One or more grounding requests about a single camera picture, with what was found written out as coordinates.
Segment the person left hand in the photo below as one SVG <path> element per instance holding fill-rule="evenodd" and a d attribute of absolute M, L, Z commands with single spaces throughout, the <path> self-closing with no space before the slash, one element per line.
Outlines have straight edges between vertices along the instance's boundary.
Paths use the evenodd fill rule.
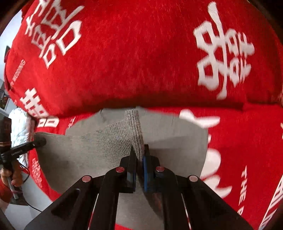
<path fill-rule="evenodd" d="M 20 163 L 17 160 L 12 162 L 13 172 L 7 170 L 6 168 L 1 169 L 1 180 L 5 186 L 9 187 L 9 184 L 20 187 L 23 184 L 22 178 L 22 170 Z"/>

